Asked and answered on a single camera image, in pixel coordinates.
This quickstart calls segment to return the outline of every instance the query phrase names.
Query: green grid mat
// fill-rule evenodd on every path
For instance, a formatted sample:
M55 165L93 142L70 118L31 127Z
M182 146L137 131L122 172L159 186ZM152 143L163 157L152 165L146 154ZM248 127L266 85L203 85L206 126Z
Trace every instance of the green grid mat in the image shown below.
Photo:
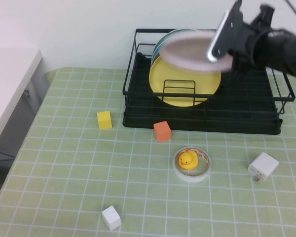
M0 192L0 237L296 237L296 101L278 136L173 131L158 143L152 130L122 125L125 74L48 75L51 87ZM113 129L100 131L96 114L106 110ZM171 164L190 145L213 162L195 184ZM247 168L261 152L280 165L256 182ZM110 205L122 219L112 232L101 217Z

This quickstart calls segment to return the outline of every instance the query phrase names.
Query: plate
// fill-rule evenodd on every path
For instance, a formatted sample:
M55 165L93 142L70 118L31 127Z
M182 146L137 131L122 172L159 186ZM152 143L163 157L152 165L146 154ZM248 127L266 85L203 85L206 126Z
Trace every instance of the plate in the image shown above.
M151 64L153 64L154 60L159 57L159 52L162 49L162 47L164 46L165 42L172 36L176 35L176 34L181 34L184 32L191 32L191 31L197 31L197 30L193 30L193 29L176 29L173 30L169 33L167 33L164 37L162 37L158 43L156 44L156 46L153 49L152 52L152 57L151 57Z
M207 59L213 31L191 31L171 36L160 50L160 57L174 67L193 72L230 71L232 57L226 55L215 63Z
M164 93L214 94L217 91L220 82L220 72L196 73L184 71L164 62L161 57L155 60L149 74L149 83L152 91L155 93L162 93L165 86ZM178 107L198 105L206 100L207 98L196 98L195 103L193 103L194 98L163 98L165 103Z

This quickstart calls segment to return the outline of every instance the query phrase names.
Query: yellow rubber duck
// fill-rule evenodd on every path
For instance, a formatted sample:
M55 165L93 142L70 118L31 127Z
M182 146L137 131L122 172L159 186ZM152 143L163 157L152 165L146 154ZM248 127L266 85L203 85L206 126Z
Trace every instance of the yellow rubber duck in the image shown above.
M198 156L195 151L184 152L179 156L179 165L183 169L191 170L198 165Z

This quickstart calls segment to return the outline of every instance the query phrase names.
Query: white block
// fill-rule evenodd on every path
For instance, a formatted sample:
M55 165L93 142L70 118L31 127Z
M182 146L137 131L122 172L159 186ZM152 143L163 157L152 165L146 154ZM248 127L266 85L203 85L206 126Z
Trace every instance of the white block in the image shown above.
M109 208L102 211L102 216L110 231L122 224L120 216L113 206L110 206Z

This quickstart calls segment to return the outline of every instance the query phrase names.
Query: wire rack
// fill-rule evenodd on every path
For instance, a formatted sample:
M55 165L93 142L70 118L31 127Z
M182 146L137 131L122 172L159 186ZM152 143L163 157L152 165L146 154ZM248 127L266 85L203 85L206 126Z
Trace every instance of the wire rack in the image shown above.
M182 81L191 93L154 93L149 84L151 55L155 44L173 29L137 29L123 87L126 127L153 128L153 124L167 121L174 130L213 131L255 134L279 134L285 104L295 100L286 74L255 67L235 81L231 73L222 73L215 94L196 94L195 82ZM164 102L166 97L184 97L193 106L176 107Z

